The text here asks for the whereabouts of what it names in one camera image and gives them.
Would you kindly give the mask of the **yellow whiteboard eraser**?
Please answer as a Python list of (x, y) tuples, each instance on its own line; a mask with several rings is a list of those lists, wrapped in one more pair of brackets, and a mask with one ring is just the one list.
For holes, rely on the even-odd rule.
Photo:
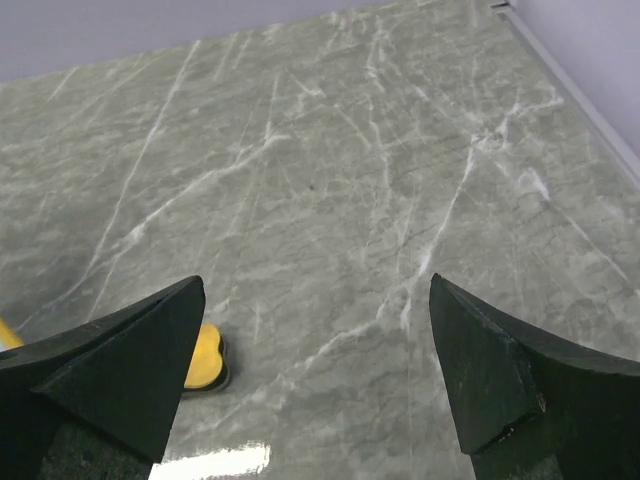
[(183, 387), (183, 396), (215, 392), (230, 382), (227, 343), (215, 325), (201, 326)]

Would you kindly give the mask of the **yellow framed whiteboard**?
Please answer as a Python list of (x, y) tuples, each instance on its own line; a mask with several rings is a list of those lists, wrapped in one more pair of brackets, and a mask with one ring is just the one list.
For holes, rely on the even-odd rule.
[(4, 352), (24, 345), (20, 337), (0, 319), (0, 351)]

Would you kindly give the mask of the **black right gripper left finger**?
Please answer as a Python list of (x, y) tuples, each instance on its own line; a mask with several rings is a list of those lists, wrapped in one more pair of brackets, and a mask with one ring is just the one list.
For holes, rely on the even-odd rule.
[(146, 479), (163, 458), (205, 307), (182, 279), (1, 354), (4, 479)]

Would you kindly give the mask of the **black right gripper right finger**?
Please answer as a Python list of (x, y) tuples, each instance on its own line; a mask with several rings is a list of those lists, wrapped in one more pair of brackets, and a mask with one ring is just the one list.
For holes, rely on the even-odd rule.
[(429, 311), (476, 478), (638, 478), (638, 362), (526, 323), (439, 274)]

